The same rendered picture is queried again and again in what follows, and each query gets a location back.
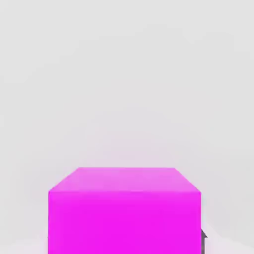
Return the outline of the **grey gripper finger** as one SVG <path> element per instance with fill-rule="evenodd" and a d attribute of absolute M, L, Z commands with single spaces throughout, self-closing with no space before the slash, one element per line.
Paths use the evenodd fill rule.
<path fill-rule="evenodd" d="M 212 228 L 202 228 L 201 254 L 221 254 L 221 237 Z"/>

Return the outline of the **small magenta cube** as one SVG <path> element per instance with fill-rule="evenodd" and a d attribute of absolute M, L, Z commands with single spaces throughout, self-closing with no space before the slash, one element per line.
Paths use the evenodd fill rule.
<path fill-rule="evenodd" d="M 48 254 L 201 254 L 201 192 L 174 168 L 78 168 L 49 190 Z"/>

